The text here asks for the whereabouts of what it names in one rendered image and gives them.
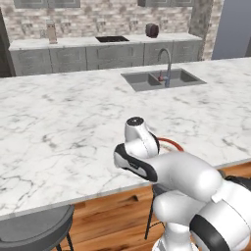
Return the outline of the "grey base cupboard run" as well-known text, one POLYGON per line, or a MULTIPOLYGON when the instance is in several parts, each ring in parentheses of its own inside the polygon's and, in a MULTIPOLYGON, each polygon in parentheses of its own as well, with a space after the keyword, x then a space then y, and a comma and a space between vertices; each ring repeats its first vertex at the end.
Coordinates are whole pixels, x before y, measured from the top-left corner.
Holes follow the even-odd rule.
POLYGON ((40 48, 10 47, 16 75, 46 75, 116 68, 131 68, 167 63, 167 56, 158 59, 166 48, 172 63, 198 60, 201 40, 172 40, 116 45, 81 45, 40 48))

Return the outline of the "black hob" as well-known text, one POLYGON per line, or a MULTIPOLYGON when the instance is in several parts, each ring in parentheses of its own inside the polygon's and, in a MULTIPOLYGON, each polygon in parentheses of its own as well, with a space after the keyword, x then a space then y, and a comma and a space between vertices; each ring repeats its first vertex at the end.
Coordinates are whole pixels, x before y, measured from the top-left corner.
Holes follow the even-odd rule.
POLYGON ((95 37, 101 43, 108 43, 108 42, 126 42, 129 41, 124 36, 96 36, 95 37))

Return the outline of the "grey wall cupboard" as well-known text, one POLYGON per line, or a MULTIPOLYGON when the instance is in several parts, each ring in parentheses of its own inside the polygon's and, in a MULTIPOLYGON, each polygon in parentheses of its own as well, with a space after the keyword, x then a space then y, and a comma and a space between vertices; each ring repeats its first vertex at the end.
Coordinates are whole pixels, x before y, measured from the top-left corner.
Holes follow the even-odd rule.
POLYGON ((79 8, 80 0, 14 0, 17 9, 79 8))
POLYGON ((193 7, 195 0, 137 0, 140 7, 193 7))

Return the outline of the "grey sink basin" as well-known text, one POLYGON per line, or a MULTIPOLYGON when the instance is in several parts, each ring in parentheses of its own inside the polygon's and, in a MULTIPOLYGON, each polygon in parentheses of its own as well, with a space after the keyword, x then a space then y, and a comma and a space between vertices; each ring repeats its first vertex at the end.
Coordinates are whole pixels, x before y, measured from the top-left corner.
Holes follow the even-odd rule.
POLYGON ((150 71, 122 74, 122 77, 136 92, 205 84, 204 80, 184 69, 171 70, 170 76, 166 71, 150 71))

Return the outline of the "grey curved tap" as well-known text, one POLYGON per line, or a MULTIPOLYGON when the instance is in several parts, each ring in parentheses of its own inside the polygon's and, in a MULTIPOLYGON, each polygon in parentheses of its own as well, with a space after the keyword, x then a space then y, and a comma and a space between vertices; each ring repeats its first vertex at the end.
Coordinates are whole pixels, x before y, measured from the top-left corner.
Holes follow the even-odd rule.
POLYGON ((166 48, 162 48, 158 53, 158 62, 161 60, 161 56, 164 52, 166 52, 168 56, 168 68, 167 68, 167 75, 163 77, 163 80, 165 81, 165 87, 168 88, 170 86, 170 81, 171 81, 172 60, 170 51, 166 48))

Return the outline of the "white plate with red rim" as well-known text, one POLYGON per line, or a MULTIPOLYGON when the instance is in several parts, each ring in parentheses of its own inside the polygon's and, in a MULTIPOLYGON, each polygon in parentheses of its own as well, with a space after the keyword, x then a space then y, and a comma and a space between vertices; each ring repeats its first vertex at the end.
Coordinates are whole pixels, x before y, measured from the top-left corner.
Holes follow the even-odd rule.
POLYGON ((158 141, 160 143, 160 148, 161 152, 164 153, 165 151, 167 152, 172 152, 172 151, 178 151, 178 152, 183 152, 183 148, 176 143, 175 141, 168 139, 166 137, 158 137, 158 141))

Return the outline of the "grey round stool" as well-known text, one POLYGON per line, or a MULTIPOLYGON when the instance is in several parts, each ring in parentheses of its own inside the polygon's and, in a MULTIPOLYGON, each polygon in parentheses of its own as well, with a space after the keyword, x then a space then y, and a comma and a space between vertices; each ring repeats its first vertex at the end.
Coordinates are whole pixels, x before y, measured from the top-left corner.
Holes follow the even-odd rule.
POLYGON ((0 221, 0 251, 63 251, 61 242, 70 237, 75 206, 67 205, 0 221))

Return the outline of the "grey fridge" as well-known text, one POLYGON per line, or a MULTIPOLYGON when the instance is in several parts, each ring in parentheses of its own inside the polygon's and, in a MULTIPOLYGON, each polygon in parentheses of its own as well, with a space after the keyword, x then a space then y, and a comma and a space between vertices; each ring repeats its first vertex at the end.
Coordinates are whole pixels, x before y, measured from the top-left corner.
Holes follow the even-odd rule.
POLYGON ((212 60, 251 57, 251 0, 225 0, 212 60))

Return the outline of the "dark red round appliance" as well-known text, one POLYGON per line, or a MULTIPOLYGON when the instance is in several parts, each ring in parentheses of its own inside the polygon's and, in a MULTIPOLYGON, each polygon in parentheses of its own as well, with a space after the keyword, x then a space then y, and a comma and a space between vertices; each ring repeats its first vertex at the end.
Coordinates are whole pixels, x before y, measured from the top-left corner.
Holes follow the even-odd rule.
POLYGON ((156 38, 159 34, 159 27, 154 24, 147 24, 145 27, 145 33, 148 37, 156 38))

